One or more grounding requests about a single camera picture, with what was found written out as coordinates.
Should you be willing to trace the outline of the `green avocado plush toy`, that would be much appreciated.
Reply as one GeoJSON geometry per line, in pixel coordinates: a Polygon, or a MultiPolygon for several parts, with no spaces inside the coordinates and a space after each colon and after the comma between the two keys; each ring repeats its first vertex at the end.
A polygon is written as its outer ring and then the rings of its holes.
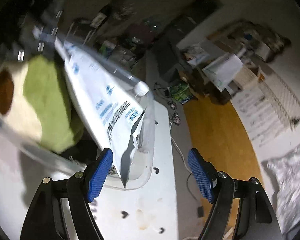
{"type": "Polygon", "coordinates": [[[63,67],[43,56],[0,64],[0,118],[19,136],[56,154],[75,146],[84,132],[63,67]]]}

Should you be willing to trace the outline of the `white blue printed package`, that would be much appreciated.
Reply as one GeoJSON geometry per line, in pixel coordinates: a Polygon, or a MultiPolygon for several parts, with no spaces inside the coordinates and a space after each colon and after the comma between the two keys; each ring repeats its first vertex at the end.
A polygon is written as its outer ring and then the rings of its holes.
{"type": "Polygon", "coordinates": [[[64,60],[75,106],[101,149],[113,152],[113,165],[124,186],[139,146],[144,110],[92,56],[69,42],[54,41],[64,60]]]}

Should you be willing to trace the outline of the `black power adapter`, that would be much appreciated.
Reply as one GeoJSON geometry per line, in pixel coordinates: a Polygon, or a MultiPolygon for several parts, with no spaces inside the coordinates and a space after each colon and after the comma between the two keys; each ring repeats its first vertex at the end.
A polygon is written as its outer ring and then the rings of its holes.
{"type": "Polygon", "coordinates": [[[203,209],[203,206],[197,207],[197,216],[198,216],[198,218],[204,217],[204,209],[203,209]]]}

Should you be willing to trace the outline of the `silver foil sheet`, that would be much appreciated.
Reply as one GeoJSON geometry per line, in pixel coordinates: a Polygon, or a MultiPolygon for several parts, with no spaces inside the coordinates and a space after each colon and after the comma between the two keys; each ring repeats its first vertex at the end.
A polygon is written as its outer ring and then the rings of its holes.
{"type": "Polygon", "coordinates": [[[275,188],[274,209],[282,234],[300,224],[300,144],[286,155],[262,162],[275,188]]]}

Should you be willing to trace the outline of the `clear plastic storage bin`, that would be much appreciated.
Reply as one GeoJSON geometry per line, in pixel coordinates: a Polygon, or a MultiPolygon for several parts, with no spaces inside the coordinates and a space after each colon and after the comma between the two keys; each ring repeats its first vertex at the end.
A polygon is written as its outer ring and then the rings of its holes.
{"type": "Polygon", "coordinates": [[[153,168],[155,117],[151,91],[133,94],[140,80],[80,38],[58,35],[55,49],[65,61],[65,81],[72,104],[99,148],[113,152],[116,174],[106,186],[135,190],[153,168]]]}

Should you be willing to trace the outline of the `white shopping bag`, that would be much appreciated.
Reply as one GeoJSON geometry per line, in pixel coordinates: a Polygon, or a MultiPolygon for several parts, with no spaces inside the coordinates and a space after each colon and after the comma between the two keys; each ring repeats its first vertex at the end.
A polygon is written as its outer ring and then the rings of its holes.
{"type": "Polygon", "coordinates": [[[203,69],[203,73],[222,92],[243,68],[242,61],[235,55],[226,53],[203,69]]]}

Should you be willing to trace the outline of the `large clear water bottle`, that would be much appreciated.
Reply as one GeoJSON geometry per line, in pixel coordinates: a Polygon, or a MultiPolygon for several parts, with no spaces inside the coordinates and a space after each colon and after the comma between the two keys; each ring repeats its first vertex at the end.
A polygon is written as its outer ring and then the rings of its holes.
{"type": "Polygon", "coordinates": [[[149,87],[143,81],[139,81],[133,88],[134,94],[138,97],[143,97],[149,92],[149,87]]]}

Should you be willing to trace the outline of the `macrame wall hanging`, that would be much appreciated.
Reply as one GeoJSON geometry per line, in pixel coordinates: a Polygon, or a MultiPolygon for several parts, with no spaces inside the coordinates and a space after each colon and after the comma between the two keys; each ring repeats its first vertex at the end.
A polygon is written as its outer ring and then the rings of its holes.
{"type": "Polygon", "coordinates": [[[300,124],[300,100],[275,73],[237,93],[231,103],[250,141],[260,147],[300,124]]]}

